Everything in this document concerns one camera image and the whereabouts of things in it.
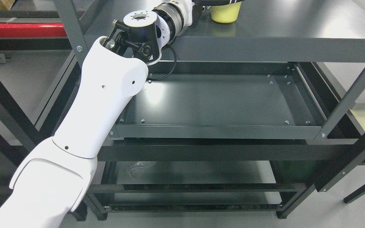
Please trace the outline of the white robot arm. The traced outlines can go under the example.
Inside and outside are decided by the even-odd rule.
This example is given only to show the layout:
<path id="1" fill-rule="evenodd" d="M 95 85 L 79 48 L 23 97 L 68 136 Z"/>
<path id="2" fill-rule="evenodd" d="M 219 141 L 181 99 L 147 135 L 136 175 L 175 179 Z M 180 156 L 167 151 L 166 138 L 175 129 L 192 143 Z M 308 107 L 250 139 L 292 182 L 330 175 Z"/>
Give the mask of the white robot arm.
<path id="1" fill-rule="evenodd" d="M 193 22 L 197 0 L 167 0 L 113 22 L 97 38 L 82 67 L 80 86 L 53 136 L 20 163 L 0 207 L 0 228 L 58 228 L 81 204 L 97 169 L 97 155 L 128 102 L 143 88 L 148 66 Z"/>

